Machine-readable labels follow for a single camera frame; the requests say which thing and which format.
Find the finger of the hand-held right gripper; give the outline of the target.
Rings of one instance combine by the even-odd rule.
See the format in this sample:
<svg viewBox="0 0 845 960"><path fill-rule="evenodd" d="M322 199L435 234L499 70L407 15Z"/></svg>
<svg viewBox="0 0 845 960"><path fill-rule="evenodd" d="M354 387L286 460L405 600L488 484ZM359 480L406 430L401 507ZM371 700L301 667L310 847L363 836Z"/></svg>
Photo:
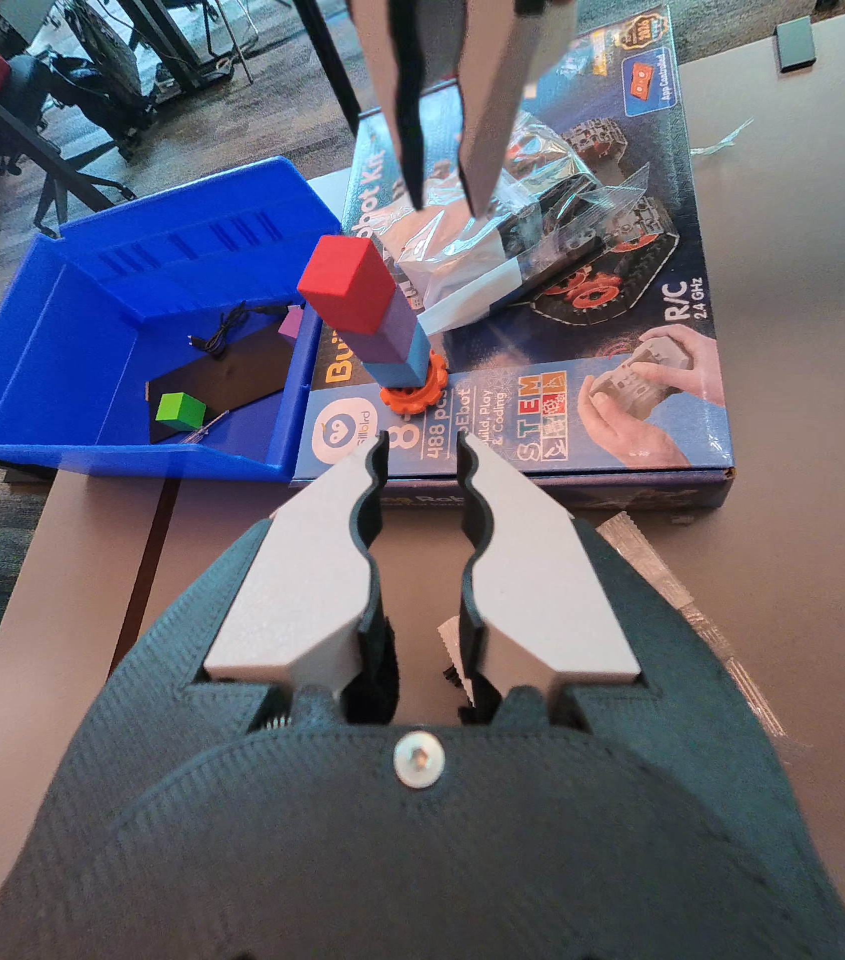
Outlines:
<svg viewBox="0 0 845 960"><path fill-rule="evenodd" d="M460 1L351 1L368 75L415 210L422 210L423 94L454 77L462 48Z"/></svg>
<svg viewBox="0 0 845 960"><path fill-rule="evenodd" d="M488 209L525 86L565 54L576 2L466 1L458 60L460 180L472 217Z"/></svg>

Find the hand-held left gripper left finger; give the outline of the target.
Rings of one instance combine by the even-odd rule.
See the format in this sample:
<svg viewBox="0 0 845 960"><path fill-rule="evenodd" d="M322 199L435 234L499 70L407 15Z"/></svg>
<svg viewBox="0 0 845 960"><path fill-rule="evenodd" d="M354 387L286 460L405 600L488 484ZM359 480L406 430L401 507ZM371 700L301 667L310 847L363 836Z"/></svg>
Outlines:
<svg viewBox="0 0 845 960"><path fill-rule="evenodd" d="M394 632L370 546L390 436L357 446L278 508L203 662L214 681L319 685L351 723L387 724L398 704Z"/></svg>

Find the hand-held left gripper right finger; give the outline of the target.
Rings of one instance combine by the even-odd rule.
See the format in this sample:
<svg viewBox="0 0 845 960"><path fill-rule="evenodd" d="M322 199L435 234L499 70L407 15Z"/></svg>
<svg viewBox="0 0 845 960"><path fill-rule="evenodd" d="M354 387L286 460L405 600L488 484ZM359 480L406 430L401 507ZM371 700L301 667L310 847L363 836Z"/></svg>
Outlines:
<svg viewBox="0 0 845 960"><path fill-rule="evenodd" d="M457 478L473 547L458 669L470 721L490 721L514 688L534 688L553 708L566 686L639 678L573 515L472 433L457 435Z"/></svg>

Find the green wooden cube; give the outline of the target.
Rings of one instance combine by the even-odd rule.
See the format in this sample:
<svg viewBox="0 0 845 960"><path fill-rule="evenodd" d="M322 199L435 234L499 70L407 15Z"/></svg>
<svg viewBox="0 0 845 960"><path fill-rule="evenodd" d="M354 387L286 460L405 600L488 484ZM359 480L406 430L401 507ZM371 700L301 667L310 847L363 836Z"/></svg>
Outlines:
<svg viewBox="0 0 845 960"><path fill-rule="evenodd" d="M184 391L163 393L155 407L154 423L176 432L194 432L205 422L207 404Z"/></svg>

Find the red wooden cube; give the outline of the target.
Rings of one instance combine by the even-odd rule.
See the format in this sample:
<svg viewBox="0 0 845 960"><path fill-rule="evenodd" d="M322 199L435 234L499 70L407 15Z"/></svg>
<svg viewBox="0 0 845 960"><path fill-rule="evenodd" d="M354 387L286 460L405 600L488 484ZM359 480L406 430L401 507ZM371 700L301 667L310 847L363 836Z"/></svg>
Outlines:
<svg viewBox="0 0 845 960"><path fill-rule="evenodd" d="M396 283L371 239L324 235L313 249L297 290L333 330L375 334Z"/></svg>

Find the small orange plastic wheel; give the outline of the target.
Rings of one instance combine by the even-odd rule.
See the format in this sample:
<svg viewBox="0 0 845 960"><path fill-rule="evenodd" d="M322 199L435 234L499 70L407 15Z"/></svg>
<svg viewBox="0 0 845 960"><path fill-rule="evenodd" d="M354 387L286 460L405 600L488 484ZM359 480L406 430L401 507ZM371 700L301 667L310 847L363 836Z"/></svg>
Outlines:
<svg viewBox="0 0 845 960"><path fill-rule="evenodd" d="M425 383L420 388L381 388L380 399L394 414L415 416L438 404L449 381L445 358L431 350Z"/></svg>

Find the blue wooden cube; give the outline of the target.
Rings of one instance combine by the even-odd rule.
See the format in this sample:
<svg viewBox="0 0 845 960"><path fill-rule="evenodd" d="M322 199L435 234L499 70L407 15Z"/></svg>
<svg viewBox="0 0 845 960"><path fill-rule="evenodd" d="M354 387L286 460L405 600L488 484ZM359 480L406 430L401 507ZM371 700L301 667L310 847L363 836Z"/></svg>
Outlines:
<svg viewBox="0 0 845 960"><path fill-rule="evenodd" d="M431 346L425 330L417 324L404 359L397 362L360 360L368 375L384 389L421 389L429 377Z"/></svg>

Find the blue plastic storage bin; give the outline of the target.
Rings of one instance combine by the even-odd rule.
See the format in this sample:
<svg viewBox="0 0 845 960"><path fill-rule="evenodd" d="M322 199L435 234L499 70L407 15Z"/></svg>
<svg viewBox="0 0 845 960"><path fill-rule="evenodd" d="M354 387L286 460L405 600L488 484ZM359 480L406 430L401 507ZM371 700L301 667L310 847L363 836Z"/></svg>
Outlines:
<svg viewBox="0 0 845 960"><path fill-rule="evenodd" d="M193 443L151 441L156 380L205 358L241 303L287 305L316 242L340 231L332 198L286 158L248 164L64 224L32 242L0 306L0 465L117 476L290 481L320 337L306 318L281 390L235 408Z"/></svg>

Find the dark blue cardboard kit box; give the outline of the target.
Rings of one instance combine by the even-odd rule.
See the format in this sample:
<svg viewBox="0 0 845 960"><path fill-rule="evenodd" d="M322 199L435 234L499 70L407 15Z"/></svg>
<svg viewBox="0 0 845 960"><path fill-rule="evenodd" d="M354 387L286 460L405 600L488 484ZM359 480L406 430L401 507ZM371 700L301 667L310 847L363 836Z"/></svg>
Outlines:
<svg viewBox="0 0 845 960"><path fill-rule="evenodd" d="M465 431L568 506L724 501L735 464L721 374L711 363L716 330L672 26L669 6L657 2L581 33L520 110L559 135L614 120L628 146L618 168L598 167L597 178L616 185L648 168L645 198L627 224L658 229L655 239L597 251L577 289L573 268L564 268L472 323L424 329L448 381L439 403L420 414L395 414L356 354L324 325L295 486L386 429L394 502L459 502L456 435ZM456 162L456 91L428 94L420 114L427 176L437 160ZM399 180L385 120L379 111L364 115L342 229L370 239L382 258L369 221ZM409 282L384 263L424 327Z"/></svg>

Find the small clear plastic scrap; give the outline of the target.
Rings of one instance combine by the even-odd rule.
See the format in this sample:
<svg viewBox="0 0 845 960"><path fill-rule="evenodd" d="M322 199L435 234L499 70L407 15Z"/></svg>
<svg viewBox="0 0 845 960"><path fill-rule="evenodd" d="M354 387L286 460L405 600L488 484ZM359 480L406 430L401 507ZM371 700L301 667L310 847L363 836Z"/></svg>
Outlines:
<svg viewBox="0 0 845 960"><path fill-rule="evenodd" d="M693 148L691 148L690 151L689 151L690 157L693 158L694 160L695 160L695 159L709 158L709 157L712 157L712 156L714 156L714 155L716 155L716 154L718 154L718 153L720 153L720 152L722 152L722 151L724 151L724 150L727 150L727 149L733 147L733 146L736 144L736 142L737 142L738 138L740 137L740 135L741 135L748 127L750 127L750 126L752 125L752 123L754 122L754 120L755 120L754 117L748 118L748 119L747 119L746 121L744 121L741 125L739 125L737 128L735 128L734 130L732 130L731 132L729 132L728 134L726 134L725 136L723 136L720 140L718 140L718 141L717 141L716 143L714 143L714 144L711 144L711 145L709 145L709 146L704 146L704 147L693 147Z"/></svg>

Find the flat black rectangular panel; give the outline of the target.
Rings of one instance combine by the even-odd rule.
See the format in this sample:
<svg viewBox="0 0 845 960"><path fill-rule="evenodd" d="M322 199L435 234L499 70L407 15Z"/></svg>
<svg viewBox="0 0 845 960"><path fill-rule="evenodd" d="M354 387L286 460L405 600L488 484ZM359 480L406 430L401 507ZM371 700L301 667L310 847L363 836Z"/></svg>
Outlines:
<svg viewBox="0 0 845 960"><path fill-rule="evenodd" d="M225 411L234 411L283 390L296 344L290 345L279 335L279 325L272 323L231 342L219 359L201 355L149 381L146 398L150 443L189 434L155 424L156 407L164 393L185 392L205 403L205 425Z"/></svg>

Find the clear bag with white flap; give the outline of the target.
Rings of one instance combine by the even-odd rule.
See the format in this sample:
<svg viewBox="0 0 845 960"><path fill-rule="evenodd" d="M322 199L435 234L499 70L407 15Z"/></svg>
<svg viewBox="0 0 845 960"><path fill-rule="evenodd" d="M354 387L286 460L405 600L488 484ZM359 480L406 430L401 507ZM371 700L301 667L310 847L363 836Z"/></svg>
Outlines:
<svg viewBox="0 0 845 960"><path fill-rule="evenodd" d="M368 227L394 276L409 282L426 332L482 319L565 268L572 268L569 287L577 289L592 274L588 260L597 252L623 252L626 241L655 239L658 228L627 223L645 198L648 168L617 184L597 177L598 167L619 168L627 146L613 119L559 134L522 111L488 212L478 219L455 160L432 165L422 210L413 208L398 179L391 201L370 215Z"/></svg>

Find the dark grey rectangular block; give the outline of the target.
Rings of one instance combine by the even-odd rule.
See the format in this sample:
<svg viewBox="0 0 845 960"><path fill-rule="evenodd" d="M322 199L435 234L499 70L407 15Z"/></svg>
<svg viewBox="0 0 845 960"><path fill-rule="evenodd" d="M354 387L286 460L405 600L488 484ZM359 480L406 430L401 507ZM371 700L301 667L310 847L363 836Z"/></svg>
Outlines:
<svg viewBox="0 0 845 960"><path fill-rule="evenodd" d="M774 36L780 74L788 74L815 64L813 22L808 15L778 23Z"/></svg>

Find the light wooden side table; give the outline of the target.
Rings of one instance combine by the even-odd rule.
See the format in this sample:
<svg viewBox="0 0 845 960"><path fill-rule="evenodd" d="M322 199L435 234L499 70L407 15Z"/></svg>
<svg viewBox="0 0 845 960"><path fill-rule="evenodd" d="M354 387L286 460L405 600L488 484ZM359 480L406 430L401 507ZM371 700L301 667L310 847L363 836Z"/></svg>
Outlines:
<svg viewBox="0 0 845 960"><path fill-rule="evenodd" d="M126 201L137 197L125 184L87 174L83 170L86 165L115 149L115 141L105 141L92 150L65 158L59 148L42 136L39 125L37 120L27 122L21 119L0 102L0 145L8 149L8 158L12 160L16 155L26 157L45 174L43 191L33 218L33 224L43 234L55 236L55 232L44 224L50 205L56 208L59 226L69 221L69 197L76 198L92 212L108 210L115 205L99 190L100 186L116 190Z"/></svg>

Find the small clear-handled screwdriver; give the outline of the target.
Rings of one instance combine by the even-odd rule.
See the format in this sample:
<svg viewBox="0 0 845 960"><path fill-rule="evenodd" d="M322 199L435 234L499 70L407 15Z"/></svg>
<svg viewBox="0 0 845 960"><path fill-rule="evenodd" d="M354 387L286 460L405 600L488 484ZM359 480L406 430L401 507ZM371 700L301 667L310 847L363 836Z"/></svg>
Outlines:
<svg viewBox="0 0 845 960"><path fill-rule="evenodd" d="M216 415L215 417L213 417L213 419L209 423L206 423L203 426L200 426L195 431L186 435L179 442L183 445L199 444L204 438L208 436L208 434L213 429L213 427L220 424L226 417L229 416L230 413L231 411L224 411L223 413Z"/></svg>

